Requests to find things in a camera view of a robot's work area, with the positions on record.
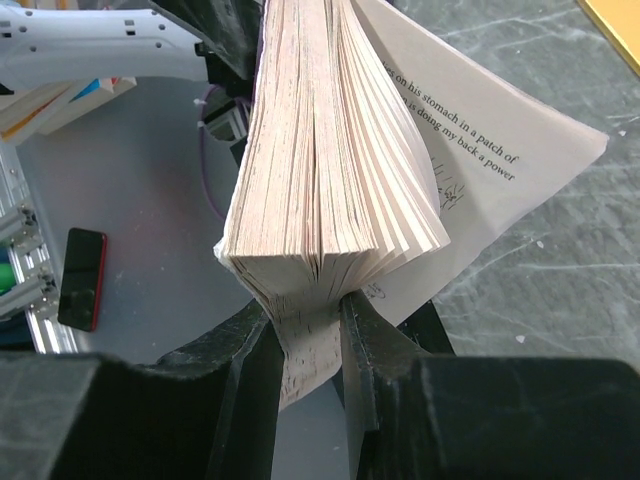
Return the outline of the stack of books offtable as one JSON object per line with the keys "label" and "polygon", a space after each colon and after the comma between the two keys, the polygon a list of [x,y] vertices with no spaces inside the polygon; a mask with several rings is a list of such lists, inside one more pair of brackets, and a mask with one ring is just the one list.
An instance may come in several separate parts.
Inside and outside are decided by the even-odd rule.
{"label": "stack of books offtable", "polygon": [[107,77],[21,92],[17,100],[2,101],[6,105],[1,106],[1,140],[19,145],[36,133],[49,134],[136,85],[135,77]]}

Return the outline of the aluminium frame rail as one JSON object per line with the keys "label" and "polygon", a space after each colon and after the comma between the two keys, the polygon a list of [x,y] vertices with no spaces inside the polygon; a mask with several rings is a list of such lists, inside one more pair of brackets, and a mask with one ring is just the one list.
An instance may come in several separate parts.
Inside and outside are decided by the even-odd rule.
{"label": "aluminium frame rail", "polygon": [[53,264],[16,149],[1,146],[1,248],[16,285],[1,296],[1,319],[24,314],[39,353],[78,351],[71,328],[58,322],[60,275]]}

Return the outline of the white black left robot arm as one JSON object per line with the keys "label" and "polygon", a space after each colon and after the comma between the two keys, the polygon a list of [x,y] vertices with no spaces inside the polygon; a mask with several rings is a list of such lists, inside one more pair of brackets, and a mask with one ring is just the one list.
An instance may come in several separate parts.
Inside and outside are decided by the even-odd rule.
{"label": "white black left robot arm", "polygon": [[146,9],[1,4],[1,92],[105,77],[208,82],[250,96],[260,1],[152,1]]}

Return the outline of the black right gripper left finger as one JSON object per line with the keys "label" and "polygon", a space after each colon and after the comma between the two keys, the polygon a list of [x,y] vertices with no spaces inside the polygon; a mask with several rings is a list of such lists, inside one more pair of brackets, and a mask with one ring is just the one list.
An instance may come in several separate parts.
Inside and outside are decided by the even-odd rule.
{"label": "black right gripper left finger", "polygon": [[1,356],[5,479],[267,479],[284,355],[251,302],[151,365]]}

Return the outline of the purple 117-storey treehouse book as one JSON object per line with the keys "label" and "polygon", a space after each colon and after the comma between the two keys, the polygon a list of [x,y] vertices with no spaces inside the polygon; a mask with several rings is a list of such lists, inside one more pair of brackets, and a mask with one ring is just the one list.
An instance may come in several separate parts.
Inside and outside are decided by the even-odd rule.
{"label": "purple 117-storey treehouse book", "polygon": [[269,1],[215,248],[270,317],[281,407],[341,365],[339,301],[399,324],[605,151],[384,1]]}

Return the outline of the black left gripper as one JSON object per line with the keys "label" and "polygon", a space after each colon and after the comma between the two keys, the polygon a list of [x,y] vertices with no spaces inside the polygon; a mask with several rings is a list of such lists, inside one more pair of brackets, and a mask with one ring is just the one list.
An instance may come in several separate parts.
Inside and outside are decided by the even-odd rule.
{"label": "black left gripper", "polygon": [[258,65],[262,1],[158,0],[152,9],[194,34],[208,80],[231,98],[250,100]]}

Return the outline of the yellow book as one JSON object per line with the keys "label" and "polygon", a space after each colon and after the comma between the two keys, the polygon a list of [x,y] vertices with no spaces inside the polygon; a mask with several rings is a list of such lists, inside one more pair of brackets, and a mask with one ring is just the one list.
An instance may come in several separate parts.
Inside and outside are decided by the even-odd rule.
{"label": "yellow book", "polygon": [[577,3],[639,75],[639,0],[578,0]]}

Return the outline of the black red smartphone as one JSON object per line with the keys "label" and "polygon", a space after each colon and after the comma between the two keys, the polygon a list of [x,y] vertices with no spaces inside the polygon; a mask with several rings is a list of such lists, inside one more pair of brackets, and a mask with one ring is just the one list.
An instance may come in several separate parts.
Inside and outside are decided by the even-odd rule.
{"label": "black red smartphone", "polygon": [[97,327],[107,253],[104,233],[71,228],[60,286],[60,324],[93,332]]}

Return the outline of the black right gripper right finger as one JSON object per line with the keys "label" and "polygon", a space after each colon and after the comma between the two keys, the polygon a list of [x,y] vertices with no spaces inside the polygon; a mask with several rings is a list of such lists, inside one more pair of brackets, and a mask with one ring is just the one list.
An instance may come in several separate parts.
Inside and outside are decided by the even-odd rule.
{"label": "black right gripper right finger", "polygon": [[365,294],[340,305],[354,479],[635,479],[639,375],[611,359],[456,356]]}

